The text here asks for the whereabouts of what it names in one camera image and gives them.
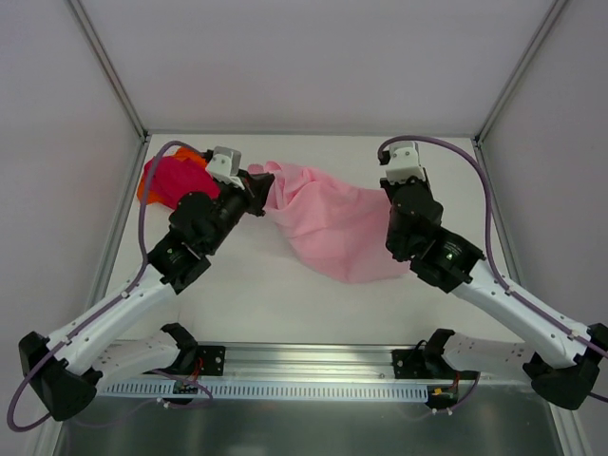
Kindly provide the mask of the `light pink t shirt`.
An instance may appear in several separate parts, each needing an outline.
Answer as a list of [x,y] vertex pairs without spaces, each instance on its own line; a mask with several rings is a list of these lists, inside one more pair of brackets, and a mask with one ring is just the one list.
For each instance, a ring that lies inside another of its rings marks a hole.
[[251,164],[248,171],[274,175],[266,214],[305,266],[350,284],[408,273],[386,248],[390,202],[383,191],[290,163]]

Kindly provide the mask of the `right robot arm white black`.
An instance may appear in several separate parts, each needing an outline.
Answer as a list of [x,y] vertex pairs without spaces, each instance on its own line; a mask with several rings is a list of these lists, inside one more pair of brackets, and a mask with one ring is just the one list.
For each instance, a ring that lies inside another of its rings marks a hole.
[[579,409],[591,397],[607,353],[607,328],[586,326],[551,309],[492,268],[474,244],[442,227],[442,205],[428,184],[410,177],[381,179],[390,203],[386,247],[427,285],[466,301],[521,340],[505,343],[438,329],[421,365],[430,376],[477,371],[529,384],[562,409]]

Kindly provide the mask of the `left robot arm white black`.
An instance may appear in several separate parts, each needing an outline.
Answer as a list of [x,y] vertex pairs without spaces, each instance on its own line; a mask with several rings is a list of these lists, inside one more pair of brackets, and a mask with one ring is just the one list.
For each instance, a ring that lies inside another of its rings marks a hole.
[[24,379],[61,422],[85,409],[106,387],[162,370],[189,373],[199,344],[179,323],[144,340],[114,341],[141,317],[174,299],[211,266],[212,256],[245,214],[261,217],[275,177],[240,170],[219,194],[189,192],[169,217],[169,231],[144,254],[122,289],[48,336],[30,332],[18,344]]

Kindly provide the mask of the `left aluminium frame post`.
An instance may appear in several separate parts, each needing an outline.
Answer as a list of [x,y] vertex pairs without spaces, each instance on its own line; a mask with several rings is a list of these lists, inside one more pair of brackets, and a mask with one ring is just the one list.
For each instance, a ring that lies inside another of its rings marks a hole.
[[81,0],[66,0],[65,4],[72,14],[75,23],[81,31],[89,50],[98,63],[98,66],[104,75],[104,79],[109,84],[130,126],[138,139],[142,143],[145,143],[148,138],[148,130],[144,126],[144,122],[142,121],[136,106],[127,93],[123,81],[105,48],[105,44],[86,10],[84,2]]

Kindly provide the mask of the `aluminium frame post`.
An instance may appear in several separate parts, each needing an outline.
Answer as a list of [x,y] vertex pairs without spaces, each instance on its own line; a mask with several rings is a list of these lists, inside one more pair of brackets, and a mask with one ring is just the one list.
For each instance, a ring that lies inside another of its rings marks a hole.
[[527,70],[539,55],[544,43],[569,5],[569,0],[555,0],[551,2],[549,9],[534,31],[517,64],[509,74],[479,131],[474,135],[473,140],[476,144],[481,144],[487,138],[493,126],[507,107],[509,101],[514,96],[516,89],[522,82]]
[[127,93],[123,81],[105,48],[105,44],[86,10],[84,2],[81,0],[66,0],[65,4],[72,14],[75,23],[81,31],[89,50],[98,63],[98,66],[104,75],[104,79],[109,84],[130,126],[138,139],[142,143],[145,143],[148,138],[148,130],[144,126],[144,122],[142,121],[136,106]]

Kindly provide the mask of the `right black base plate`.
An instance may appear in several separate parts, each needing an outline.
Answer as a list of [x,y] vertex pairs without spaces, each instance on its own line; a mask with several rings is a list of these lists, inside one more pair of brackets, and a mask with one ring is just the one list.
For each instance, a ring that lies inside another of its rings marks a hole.
[[457,371],[440,356],[422,349],[396,349],[390,353],[395,379],[454,380]]

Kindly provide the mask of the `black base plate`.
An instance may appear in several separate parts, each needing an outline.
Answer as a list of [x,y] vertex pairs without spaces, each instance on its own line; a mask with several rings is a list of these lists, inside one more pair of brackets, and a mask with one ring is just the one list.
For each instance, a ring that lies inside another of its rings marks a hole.
[[440,356],[422,349],[396,349],[390,353],[395,379],[454,380],[457,371]]
[[226,347],[221,345],[201,345],[180,353],[176,361],[160,371],[173,375],[188,376],[222,376],[224,372]]

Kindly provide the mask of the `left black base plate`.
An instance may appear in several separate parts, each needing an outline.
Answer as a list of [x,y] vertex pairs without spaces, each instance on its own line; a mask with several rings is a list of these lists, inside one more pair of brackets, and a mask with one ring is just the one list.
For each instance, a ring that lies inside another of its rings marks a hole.
[[224,372],[226,347],[221,345],[201,345],[180,353],[176,361],[160,371],[173,375],[188,376],[222,376]]

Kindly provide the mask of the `aluminium mounting rail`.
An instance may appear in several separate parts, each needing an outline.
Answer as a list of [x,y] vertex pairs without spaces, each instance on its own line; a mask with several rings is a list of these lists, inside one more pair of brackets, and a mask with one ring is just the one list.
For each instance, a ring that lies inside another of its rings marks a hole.
[[[219,343],[198,343],[220,345]],[[181,350],[169,338],[153,336],[139,341],[124,341],[102,351],[93,369],[102,375],[101,384],[113,383],[166,368],[198,344]],[[422,346],[391,347],[377,345],[339,346],[302,344],[232,344],[226,347],[226,379],[264,379],[273,381],[413,381],[395,379],[390,353],[396,349],[422,349],[427,355],[440,356],[457,371],[455,378],[471,380],[477,373],[507,381],[525,382],[524,363],[533,352],[522,343],[490,342],[456,335],[443,354]]]

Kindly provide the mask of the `right aluminium frame post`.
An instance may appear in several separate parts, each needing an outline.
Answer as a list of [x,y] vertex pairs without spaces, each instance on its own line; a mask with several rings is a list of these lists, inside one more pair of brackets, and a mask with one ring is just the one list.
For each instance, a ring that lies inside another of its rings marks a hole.
[[509,74],[479,131],[474,135],[473,140],[476,144],[481,144],[487,138],[493,126],[507,107],[509,101],[514,96],[516,89],[522,82],[527,70],[539,55],[544,43],[569,5],[569,0],[555,0],[551,2],[549,9],[534,31],[517,64]]

